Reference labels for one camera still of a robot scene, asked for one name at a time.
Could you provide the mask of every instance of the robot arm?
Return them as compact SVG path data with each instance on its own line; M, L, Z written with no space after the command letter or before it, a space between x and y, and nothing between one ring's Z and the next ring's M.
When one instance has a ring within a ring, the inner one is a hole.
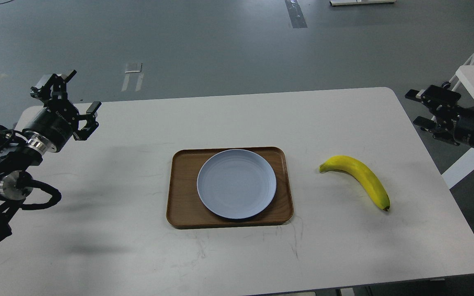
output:
M426 90L410 90L405 97L422 103L434 116L434 120L418 116L413 124L432 133L436 140L474 148L474 107L457 105L459 93L429 86Z
M98 128L96 111L100 102L94 102L85 114L67 99L66 84L76 74L44 75L31 88L30 95L43 102L43 109L23 131L0 125L0 241L12 234L8 225L14 214L22 210L41 210L54 206L61 193L48 184L33 180L26 172L31 165L39 165L45 152L60 152L72 137L85 141ZM79 121L86 120L79 129ZM42 204L25 204L32 189L38 188L51 198Z

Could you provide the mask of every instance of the brown tray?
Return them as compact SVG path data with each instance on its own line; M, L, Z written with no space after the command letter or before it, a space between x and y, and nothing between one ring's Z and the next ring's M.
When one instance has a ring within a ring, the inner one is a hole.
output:
M234 220L220 217L206 208L197 193L197 175L213 155L229 148L181 150L173 156L167 220L179 229L280 225L294 213L284 153L276 147L238 148L261 155L272 166L277 189L272 202L255 216Z

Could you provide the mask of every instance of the banana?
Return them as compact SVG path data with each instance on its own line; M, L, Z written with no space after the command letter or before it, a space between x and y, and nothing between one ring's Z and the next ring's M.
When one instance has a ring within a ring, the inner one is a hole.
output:
M336 155L319 166L320 173L329 171L341 171L350 174L360 182L378 208L386 212L389 210L391 206L389 195L387 195L378 177L361 161L346 155Z

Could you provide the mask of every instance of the gray floor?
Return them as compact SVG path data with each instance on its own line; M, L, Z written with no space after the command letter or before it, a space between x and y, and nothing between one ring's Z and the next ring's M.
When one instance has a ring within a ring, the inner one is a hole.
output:
M79 71L68 85L74 102L387 86L412 120L429 114L403 98L407 90L449 79L474 52L474 0L299 4L308 28L292 28L283 0L0 5L0 124L13 126L25 108L39 104L28 92L43 74L69 69ZM127 62L144 64L139 91L135 79L121 91ZM461 90L462 105L472 105ZM419 133L441 172L466 151ZM474 231L474 172L451 191ZM355 291L472 295L474 275Z

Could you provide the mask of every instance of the white tape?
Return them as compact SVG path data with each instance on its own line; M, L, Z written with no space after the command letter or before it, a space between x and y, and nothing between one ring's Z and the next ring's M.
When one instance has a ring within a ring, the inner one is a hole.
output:
M135 89L135 92L139 91L142 88L142 81L144 80L144 74L140 73L139 74L139 79L137 80L137 88Z
M124 78L124 85L122 86L122 92L125 92L128 89L128 84L129 84L129 75L126 74Z

